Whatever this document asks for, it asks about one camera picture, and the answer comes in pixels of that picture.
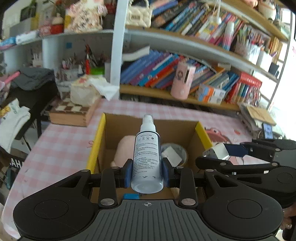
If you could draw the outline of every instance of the chessboard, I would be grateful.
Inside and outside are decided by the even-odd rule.
[[[61,100],[49,113],[53,124],[87,127],[101,98],[92,106],[83,107],[71,102],[69,96]]]

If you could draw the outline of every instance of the pink plush toy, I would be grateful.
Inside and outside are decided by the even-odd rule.
[[[125,136],[120,140],[111,167],[123,167],[127,159],[133,159],[135,140],[135,136]]]

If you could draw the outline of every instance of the person's hand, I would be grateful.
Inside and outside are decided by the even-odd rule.
[[[292,221],[290,217],[296,216],[296,202],[285,209],[284,211],[284,220],[281,223],[281,229],[291,229],[292,228]]]

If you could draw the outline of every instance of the bottle label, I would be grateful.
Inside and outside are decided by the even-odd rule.
[[[133,178],[160,177],[160,138],[151,131],[136,136],[133,157]]]

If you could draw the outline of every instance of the pink handle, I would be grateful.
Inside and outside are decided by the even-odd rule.
[[[20,75],[20,71],[15,72],[14,74],[10,75],[5,81],[4,84],[8,84],[9,82],[13,81],[16,77]]]

